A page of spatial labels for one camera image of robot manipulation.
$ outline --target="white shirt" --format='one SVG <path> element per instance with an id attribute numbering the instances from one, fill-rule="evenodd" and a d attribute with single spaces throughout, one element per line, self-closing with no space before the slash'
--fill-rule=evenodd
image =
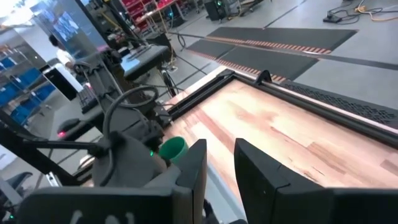
<path id="1" fill-rule="evenodd" d="M 66 50 L 61 50 L 58 49 L 57 50 L 57 58 L 58 60 L 61 62 L 61 64 L 63 66 L 65 66 L 68 62 L 74 64 L 75 63 L 75 59 L 72 57 L 72 55 L 70 55 L 70 53 L 68 53 Z"/>

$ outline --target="green cup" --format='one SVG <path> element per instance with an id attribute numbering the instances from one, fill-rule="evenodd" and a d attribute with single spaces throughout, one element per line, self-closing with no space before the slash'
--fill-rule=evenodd
<path id="1" fill-rule="evenodd" d="M 172 137 L 167 140 L 159 149 L 159 155 L 168 159 L 174 164 L 188 152 L 188 145 L 182 137 Z"/>

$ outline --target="person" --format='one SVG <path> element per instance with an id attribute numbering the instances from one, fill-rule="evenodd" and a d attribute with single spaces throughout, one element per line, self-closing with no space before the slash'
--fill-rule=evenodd
<path id="1" fill-rule="evenodd" d="M 85 82 L 86 78 L 81 75 L 76 75 L 73 70 L 73 65 L 75 64 L 75 59 L 66 51 L 66 48 L 58 41 L 58 39 L 54 35 L 50 35 L 49 41 L 51 44 L 58 48 L 57 50 L 57 58 L 62 63 L 62 65 L 78 80 L 78 82 Z"/>

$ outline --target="black base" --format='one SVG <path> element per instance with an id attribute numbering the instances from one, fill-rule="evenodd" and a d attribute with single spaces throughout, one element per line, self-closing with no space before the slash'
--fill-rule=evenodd
<path id="1" fill-rule="evenodd" d="M 324 22 L 329 22 L 329 23 L 339 23 L 339 22 L 341 22 L 341 20 L 342 20 L 342 18 L 337 17 L 337 16 L 332 16 L 332 15 L 326 16 L 323 19 Z"/>

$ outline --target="anti-fatigue mat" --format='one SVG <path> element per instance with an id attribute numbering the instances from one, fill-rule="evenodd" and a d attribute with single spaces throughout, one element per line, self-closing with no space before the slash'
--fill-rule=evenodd
<path id="1" fill-rule="evenodd" d="M 269 50 L 236 47 L 217 62 L 251 72 L 268 70 L 274 81 L 295 80 L 303 72 L 318 62 L 318 59 Z"/>
<path id="2" fill-rule="evenodd" d="M 328 54 L 356 30 L 220 27 L 206 38 L 260 47 L 304 50 Z"/>
<path id="3" fill-rule="evenodd" d="M 187 47 L 187 50 L 191 50 L 202 57 L 216 60 L 226 52 L 232 50 L 234 47 L 235 46 L 233 44 L 224 44 L 209 40 L 198 40 L 191 46 Z"/>

